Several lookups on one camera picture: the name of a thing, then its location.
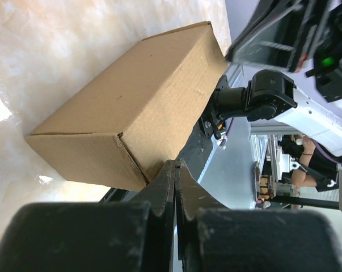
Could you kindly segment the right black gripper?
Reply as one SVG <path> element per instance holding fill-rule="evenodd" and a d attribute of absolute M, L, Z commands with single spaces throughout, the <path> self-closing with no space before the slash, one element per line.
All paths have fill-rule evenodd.
<path fill-rule="evenodd" d="M 328 103 L 342 100 L 342 2 L 259 1 L 225 59 L 238 64 L 297 72 L 314 78 Z"/>

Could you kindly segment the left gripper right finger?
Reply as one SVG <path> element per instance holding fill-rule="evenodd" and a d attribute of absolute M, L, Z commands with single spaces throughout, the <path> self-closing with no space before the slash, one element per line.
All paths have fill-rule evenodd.
<path fill-rule="evenodd" d="M 232 210 L 175 163 L 178 250 L 184 271 L 342 271 L 341 242 L 322 215 Z"/>

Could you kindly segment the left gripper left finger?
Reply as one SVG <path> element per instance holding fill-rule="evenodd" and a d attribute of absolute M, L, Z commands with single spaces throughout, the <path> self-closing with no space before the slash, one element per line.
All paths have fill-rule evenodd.
<path fill-rule="evenodd" d="M 175 162 L 127 202 L 23 206 L 0 241 L 0 271 L 171 271 Z"/>

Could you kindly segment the brown cardboard box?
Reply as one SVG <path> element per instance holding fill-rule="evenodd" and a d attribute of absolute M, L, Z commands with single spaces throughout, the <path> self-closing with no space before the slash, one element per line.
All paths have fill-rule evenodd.
<path fill-rule="evenodd" d="M 68 181 L 142 190 L 185 146 L 226 68 L 209 21 L 145 38 L 25 140 Z"/>

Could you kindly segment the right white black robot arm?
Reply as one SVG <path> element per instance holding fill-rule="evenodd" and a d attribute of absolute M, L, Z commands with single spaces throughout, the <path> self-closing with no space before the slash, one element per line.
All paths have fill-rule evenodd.
<path fill-rule="evenodd" d="M 342 164 L 342 2 L 260 1 L 225 58 L 260 70 L 246 87 L 219 80 L 199 119 L 207 137 L 232 117 L 274 120 Z"/>

